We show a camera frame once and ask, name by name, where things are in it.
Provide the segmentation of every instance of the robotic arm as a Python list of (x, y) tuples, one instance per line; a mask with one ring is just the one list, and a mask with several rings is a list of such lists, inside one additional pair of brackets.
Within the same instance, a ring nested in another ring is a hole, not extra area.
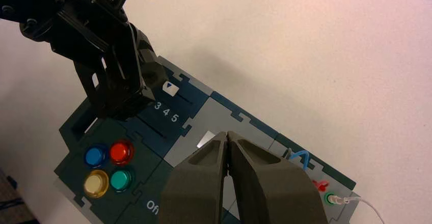
[(147, 37), (128, 22), (125, 1), (0, 0), (0, 18), (73, 60), (99, 118), (125, 120), (152, 103), (152, 90), (167, 80)]

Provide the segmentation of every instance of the cable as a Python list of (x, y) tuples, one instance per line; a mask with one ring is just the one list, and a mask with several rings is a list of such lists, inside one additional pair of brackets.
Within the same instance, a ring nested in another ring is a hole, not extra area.
[(305, 161), (303, 162), (303, 170), (305, 171), (308, 168), (308, 164), (309, 164), (309, 152), (308, 151), (306, 151), (306, 150), (298, 151), (298, 152), (292, 154), (289, 157), (289, 159), (294, 159), (294, 158), (296, 158), (300, 155), (303, 155), (303, 154), (305, 155)]
[(367, 200), (365, 200), (365, 199), (362, 199), (361, 197), (339, 197), (339, 196), (336, 196), (336, 195), (329, 195), (328, 197), (327, 197), (327, 200), (331, 203), (331, 204), (335, 204), (335, 205), (342, 205), (342, 204), (348, 204), (349, 202), (351, 202), (351, 201), (359, 201), (359, 202), (363, 202), (363, 203), (365, 203), (366, 205), (368, 205), (368, 206), (370, 206), (374, 211), (375, 211), (375, 213), (378, 215), (378, 217), (380, 218), (380, 220), (381, 220), (381, 222), (383, 223), (383, 224), (385, 224), (384, 223), (384, 220), (383, 220), (383, 218), (381, 217), (381, 215), (380, 215), (380, 213), (378, 212), (378, 210), (369, 202), (369, 201), (367, 201)]

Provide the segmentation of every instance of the screw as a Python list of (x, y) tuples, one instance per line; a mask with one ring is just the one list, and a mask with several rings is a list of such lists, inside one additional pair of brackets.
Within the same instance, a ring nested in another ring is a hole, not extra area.
[(59, 6), (65, 4), (65, 0), (54, 0), (54, 2), (56, 2), (56, 4)]
[(5, 17), (9, 17), (15, 13), (15, 10), (9, 5), (4, 5), (2, 7), (2, 13)]
[(27, 26), (29, 28), (33, 28), (38, 24), (38, 22), (35, 19), (27, 19)]

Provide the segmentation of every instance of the red button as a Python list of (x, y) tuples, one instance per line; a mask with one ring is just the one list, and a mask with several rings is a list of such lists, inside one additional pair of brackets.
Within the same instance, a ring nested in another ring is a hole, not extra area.
[(133, 146), (125, 139), (117, 140), (110, 149), (110, 157), (114, 164), (124, 165), (133, 157)]

